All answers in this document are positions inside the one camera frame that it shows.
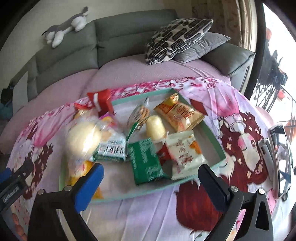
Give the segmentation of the yellow bread packet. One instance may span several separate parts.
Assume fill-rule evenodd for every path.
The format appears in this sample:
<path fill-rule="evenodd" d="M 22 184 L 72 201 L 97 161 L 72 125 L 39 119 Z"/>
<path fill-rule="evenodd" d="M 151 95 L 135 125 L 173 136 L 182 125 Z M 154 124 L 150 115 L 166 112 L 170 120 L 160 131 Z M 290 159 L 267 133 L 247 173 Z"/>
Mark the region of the yellow bread packet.
<path fill-rule="evenodd" d="M 67 184 L 73 186 L 80 177 L 86 176 L 86 174 L 91 170 L 93 166 L 93 162 L 84 161 L 84 163 L 79 167 L 75 174 L 69 175 L 67 179 Z M 99 187 L 96 189 L 92 199 L 103 199 L 103 195 Z"/>

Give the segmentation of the green white walnut cake packet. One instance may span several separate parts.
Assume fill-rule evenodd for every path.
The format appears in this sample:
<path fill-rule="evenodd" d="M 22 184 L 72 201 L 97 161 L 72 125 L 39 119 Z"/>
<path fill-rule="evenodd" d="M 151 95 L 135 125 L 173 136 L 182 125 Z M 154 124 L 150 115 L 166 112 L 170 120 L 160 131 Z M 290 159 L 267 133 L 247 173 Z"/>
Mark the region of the green white walnut cake packet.
<path fill-rule="evenodd" d="M 91 161 L 124 162 L 126 160 L 126 138 L 123 135 L 111 136 L 101 141 L 94 151 Z"/>

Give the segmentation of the clear bread bun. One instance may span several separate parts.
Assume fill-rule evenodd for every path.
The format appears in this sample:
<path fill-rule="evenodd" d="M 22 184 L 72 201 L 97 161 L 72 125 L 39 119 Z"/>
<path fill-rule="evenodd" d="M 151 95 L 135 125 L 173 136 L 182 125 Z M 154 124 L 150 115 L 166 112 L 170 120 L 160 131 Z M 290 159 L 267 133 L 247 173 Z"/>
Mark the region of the clear bread bun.
<path fill-rule="evenodd" d="M 102 122 L 95 116 L 79 117 L 69 123 L 65 134 L 65 150 L 69 158 L 89 160 L 101 142 Z"/>

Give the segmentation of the dark green snack packet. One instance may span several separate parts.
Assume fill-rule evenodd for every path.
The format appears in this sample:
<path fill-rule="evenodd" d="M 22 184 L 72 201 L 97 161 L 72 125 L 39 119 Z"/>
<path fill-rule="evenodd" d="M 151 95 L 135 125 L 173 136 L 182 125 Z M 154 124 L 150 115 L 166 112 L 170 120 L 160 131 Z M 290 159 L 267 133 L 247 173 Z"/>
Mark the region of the dark green snack packet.
<path fill-rule="evenodd" d="M 158 180 L 170 180 L 161 166 L 151 138 L 129 143 L 127 150 L 137 186 Z"/>

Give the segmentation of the pink swiss roll packet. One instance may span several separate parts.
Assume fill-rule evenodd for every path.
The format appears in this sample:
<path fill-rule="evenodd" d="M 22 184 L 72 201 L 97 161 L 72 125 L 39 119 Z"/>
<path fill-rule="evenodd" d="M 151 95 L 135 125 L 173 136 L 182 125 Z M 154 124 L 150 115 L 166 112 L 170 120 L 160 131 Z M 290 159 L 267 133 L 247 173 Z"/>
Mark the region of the pink swiss roll packet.
<path fill-rule="evenodd" d="M 102 122 L 103 127 L 101 128 L 102 142 L 106 142 L 112 137 L 121 134 L 119 123 L 112 113 L 106 113 L 101 116 L 99 120 Z"/>

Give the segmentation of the white peanut snack packet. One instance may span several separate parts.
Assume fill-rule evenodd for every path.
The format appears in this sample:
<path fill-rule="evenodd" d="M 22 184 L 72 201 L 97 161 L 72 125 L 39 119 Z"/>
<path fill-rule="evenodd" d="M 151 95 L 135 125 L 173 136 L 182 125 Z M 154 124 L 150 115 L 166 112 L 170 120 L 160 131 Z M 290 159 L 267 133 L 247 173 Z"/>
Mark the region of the white peanut snack packet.
<path fill-rule="evenodd" d="M 169 134 L 166 138 L 172 158 L 172 180 L 195 177 L 198 169 L 206 163 L 194 135 L 194 131 Z"/>

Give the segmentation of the red white milk biscuit packet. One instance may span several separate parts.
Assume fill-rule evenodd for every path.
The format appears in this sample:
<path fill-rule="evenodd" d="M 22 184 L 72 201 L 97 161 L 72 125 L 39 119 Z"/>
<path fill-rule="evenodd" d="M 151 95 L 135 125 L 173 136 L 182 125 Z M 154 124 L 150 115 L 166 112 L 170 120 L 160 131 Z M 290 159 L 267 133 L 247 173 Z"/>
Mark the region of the red white milk biscuit packet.
<path fill-rule="evenodd" d="M 161 166 L 163 166 L 166 161 L 172 160 L 169 149 L 166 144 L 163 144 L 163 146 L 157 152 L 157 156 L 158 156 Z"/>

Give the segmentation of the red snack packet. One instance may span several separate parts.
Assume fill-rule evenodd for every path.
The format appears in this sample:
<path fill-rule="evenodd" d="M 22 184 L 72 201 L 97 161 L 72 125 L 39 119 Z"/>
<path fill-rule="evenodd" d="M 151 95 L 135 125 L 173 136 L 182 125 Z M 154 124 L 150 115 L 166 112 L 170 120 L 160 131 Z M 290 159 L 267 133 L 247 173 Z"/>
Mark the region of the red snack packet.
<path fill-rule="evenodd" d="M 96 108 L 99 117 L 106 113 L 114 114 L 114 108 L 111 103 L 111 90 L 104 89 L 97 92 L 88 92 L 88 98 L 92 105 Z"/>

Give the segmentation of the pale yellow bun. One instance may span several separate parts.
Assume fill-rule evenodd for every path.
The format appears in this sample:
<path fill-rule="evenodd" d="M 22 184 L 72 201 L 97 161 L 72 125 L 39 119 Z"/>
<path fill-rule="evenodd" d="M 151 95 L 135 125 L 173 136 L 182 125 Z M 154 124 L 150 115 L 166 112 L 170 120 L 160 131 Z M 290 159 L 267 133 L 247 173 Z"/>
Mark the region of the pale yellow bun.
<path fill-rule="evenodd" d="M 163 139 L 167 131 L 161 118 L 158 115 L 151 115 L 146 122 L 146 134 L 153 141 Z"/>

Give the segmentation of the round biscuit clear packet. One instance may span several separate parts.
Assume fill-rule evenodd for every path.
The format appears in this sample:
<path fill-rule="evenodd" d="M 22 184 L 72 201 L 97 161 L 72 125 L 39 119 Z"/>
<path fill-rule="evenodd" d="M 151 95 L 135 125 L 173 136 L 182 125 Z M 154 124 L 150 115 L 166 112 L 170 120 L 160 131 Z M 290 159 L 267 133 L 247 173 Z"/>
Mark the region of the round biscuit clear packet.
<path fill-rule="evenodd" d="M 142 126 L 147 122 L 150 116 L 149 110 L 149 98 L 147 97 L 144 102 L 137 105 L 127 120 L 127 127 L 131 128 L 135 123 L 137 124 L 136 129 L 140 130 Z"/>

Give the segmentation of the orange swiss roll packet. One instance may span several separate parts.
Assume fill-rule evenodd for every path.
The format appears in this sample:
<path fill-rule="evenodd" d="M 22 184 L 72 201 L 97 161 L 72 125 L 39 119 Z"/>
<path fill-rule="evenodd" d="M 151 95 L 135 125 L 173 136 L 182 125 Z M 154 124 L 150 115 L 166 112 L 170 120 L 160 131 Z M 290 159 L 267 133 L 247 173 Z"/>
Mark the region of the orange swiss roll packet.
<path fill-rule="evenodd" d="M 174 93 L 154 107 L 176 132 L 190 131 L 203 121 L 204 115 L 196 109 L 179 101 L 179 94 Z"/>

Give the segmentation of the pink sofa seat cover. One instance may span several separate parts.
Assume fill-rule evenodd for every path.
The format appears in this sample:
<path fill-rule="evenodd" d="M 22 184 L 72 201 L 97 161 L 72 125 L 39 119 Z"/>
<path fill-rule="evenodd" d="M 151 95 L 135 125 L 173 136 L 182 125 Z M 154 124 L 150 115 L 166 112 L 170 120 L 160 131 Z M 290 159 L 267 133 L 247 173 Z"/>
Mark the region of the pink sofa seat cover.
<path fill-rule="evenodd" d="M 28 122 L 66 103 L 85 97 L 87 92 L 118 88 L 130 84 L 182 77 L 211 77 L 230 83 L 230 78 L 202 60 L 185 64 L 168 61 L 147 65 L 144 56 L 133 55 L 113 60 L 100 69 L 84 70 L 65 77 L 43 90 L 28 105 L 21 108 L 1 131 L 1 144 L 15 142 Z"/>

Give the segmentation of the grey white plush toy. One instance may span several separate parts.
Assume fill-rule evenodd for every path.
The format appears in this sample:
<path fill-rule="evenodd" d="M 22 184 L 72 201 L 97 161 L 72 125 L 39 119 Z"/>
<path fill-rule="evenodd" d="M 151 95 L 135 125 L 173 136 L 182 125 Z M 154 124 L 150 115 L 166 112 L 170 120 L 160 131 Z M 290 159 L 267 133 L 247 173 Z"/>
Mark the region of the grey white plush toy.
<path fill-rule="evenodd" d="M 71 31 L 81 31 L 87 25 L 88 13 L 89 8 L 85 6 L 81 13 L 73 15 L 68 20 L 59 25 L 53 25 L 49 27 L 45 32 L 42 33 L 46 43 L 51 45 L 52 48 L 56 48 L 62 43 L 64 36 L 67 33 Z"/>

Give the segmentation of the grey pillow right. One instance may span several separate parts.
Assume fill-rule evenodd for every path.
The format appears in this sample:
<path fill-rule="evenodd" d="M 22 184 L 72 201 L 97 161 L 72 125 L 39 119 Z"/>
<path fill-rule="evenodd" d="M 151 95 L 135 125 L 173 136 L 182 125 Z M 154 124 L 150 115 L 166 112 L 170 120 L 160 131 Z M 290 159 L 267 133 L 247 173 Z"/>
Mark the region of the grey pillow right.
<path fill-rule="evenodd" d="M 184 64 L 200 59 L 229 40 L 231 40 L 231 37 L 227 35 L 207 32 L 201 40 L 196 42 L 196 44 L 192 45 L 189 49 L 178 53 L 174 57 L 174 60 Z"/>

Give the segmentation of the patterned beige curtain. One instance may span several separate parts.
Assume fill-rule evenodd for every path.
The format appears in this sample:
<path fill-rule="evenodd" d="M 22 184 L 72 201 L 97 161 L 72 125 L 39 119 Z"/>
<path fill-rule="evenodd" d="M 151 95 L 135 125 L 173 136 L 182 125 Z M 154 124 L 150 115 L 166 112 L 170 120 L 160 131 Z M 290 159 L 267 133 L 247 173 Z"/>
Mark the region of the patterned beige curtain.
<path fill-rule="evenodd" d="M 255 1 L 192 1 L 192 12 L 194 17 L 213 19 L 211 31 L 229 36 L 231 44 L 255 51 L 257 42 Z"/>

